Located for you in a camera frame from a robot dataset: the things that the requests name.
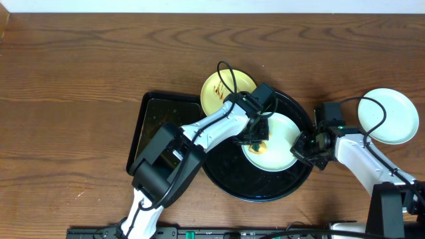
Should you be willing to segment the yellow green sponge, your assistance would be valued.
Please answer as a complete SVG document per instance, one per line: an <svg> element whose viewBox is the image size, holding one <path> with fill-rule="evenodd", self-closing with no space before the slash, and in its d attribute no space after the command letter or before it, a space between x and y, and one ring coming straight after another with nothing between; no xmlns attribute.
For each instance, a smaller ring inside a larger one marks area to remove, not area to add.
<svg viewBox="0 0 425 239"><path fill-rule="evenodd" d="M253 154L263 154L267 151L267 146L266 144L261 141L260 143L254 143L252 144L249 148L248 148L249 152L253 153Z"/></svg>

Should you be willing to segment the light blue plate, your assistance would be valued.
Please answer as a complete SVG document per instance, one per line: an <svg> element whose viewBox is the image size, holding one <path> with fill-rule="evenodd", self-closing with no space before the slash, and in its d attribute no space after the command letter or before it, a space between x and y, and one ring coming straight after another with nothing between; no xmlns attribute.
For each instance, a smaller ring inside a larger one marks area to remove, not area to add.
<svg viewBox="0 0 425 239"><path fill-rule="evenodd" d="M366 93L359 102L358 118L365 131L376 127L369 137L390 145L410 141L419 128L414 104L404 94L389 88Z"/></svg>
<svg viewBox="0 0 425 239"><path fill-rule="evenodd" d="M269 140L262 141L257 151L253 145L243 145L242 151L251 164L263 171L289 169L297 161L290 149L300 130L289 117L279 113L268 118L268 127Z"/></svg>

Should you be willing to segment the yellow plate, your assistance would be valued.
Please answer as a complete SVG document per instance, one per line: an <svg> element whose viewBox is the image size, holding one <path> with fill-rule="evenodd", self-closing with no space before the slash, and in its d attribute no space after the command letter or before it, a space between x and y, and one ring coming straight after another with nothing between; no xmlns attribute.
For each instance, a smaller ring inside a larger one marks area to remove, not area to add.
<svg viewBox="0 0 425 239"><path fill-rule="evenodd" d="M256 83L249 75L233 70L236 77L237 91L245 91L252 93L256 89ZM219 110L224 99L230 94L230 91L221 82L218 73L210 75L201 90L201 105L206 116L209 116Z"/></svg>

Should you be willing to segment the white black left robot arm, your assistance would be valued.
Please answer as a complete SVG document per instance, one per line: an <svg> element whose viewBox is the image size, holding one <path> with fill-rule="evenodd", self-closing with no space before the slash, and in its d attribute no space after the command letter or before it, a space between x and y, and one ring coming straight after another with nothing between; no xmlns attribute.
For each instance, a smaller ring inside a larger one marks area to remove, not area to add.
<svg viewBox="0 0 425 239"><path fill-rule="evenodd" d="M268 131L264 112L273 93L237 93L214 114L189 125L167 122L133 162L127 165L134 188L128 217L118 226L118 238L151 238L162 211L188 188L207 153L234 136L244 144L258 142Z"/></svg>

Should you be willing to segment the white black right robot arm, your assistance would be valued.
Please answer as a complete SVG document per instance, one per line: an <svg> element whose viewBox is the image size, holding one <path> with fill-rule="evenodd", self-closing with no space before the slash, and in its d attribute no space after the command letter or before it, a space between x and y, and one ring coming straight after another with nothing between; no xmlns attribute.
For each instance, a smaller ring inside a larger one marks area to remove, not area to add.
<svg viewBox="0 0 425 239"><path fill-rule="evenodd" d="M399 169L357 127L331 126L296 138L291 153L323 170L337 161L348 168L371 195L367 234L385 238L424 235L424 182Z"/></svg>

